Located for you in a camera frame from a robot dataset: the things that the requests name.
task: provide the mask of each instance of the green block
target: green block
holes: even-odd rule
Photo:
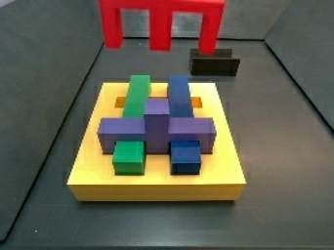
[[[145,142],[117,142],[113,165],[115,175],[145,174]]]
[[[150,98],[150,75],[133,75],[123,117],[143,117],[145,102]]]

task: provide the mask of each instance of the block structure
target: block structure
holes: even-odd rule
[[[201,153],[212,153],[217,135],[214,121],[212,118],[194,117],[189,77],[169,77],[169,99],[146,99],[143,104],[149,88],[133,94],[134,89],[130,87],[126,102],[129,109],[125,109],[123,116],[126,112],[130,116],[141,116],[139,110],[145,106],[143,118],[101,120],[98,137],[103,153],[114,153],[118,141],[146,142],[149,154],[169,154],[173,141],[198,141]]]
[[[145,175],[115,175],[110,159],[101,153],[97,137],[103,117],[122,118],[121,108],[106,108],[126,97],[129,83],[105,83],[89,121],[69,179],[79,201],[198,201],[237,200],[246,179],[214,83],[192,83],[193,97],[201,97],[196,118],[213,117],[217,139],[212,154],[204,154],[200,175],[172,175],[170,155],[147,154]],[[151,96],[168,98],[168,83],[151,84]]]
[[[107,48],[123,44],[122,9],[147,10],[150,16],[150,49],[172,48],[173,14],[202,14],[200,51],[213,54],[222,23],[225,0],[99,0],[105,42]]]

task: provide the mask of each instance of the yellow block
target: yellow block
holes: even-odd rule
[[[237,200],[246,179],[214,83],[192,83],[193,97],[202,107],[196,117],[213,117],[217,139],[213,154],[202,155],[201,175],[172,176],[170,156],[147,155],[145,176],[115,176],[113,155],[103,155],[97,136],[102,117],[122,117],[115,107],[127,96],[127,83],[105,83],[86,129],[83,142],[69,180],[79,201],[182,201]],[[168,97],[168,84],[153,83],[153,98]]]

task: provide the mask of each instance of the gray floor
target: gray floor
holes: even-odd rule
[[[221,41],[242,58],[216,81],[249,185],[234,202],[79,203],[67,186],[105,79],[189,74],[189,49],[146,40],[103,50],[3,246],[334,246],[334,140],[264,42]]]

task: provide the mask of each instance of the red block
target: red block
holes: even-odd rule
[[[172,49],[174,12],[202,14],[198,48],[202,54],[214,54],[222,22],[225,0],[99,0],[105,42],[107,48],[123,43],[122,9],[149,10],[150,49]]]

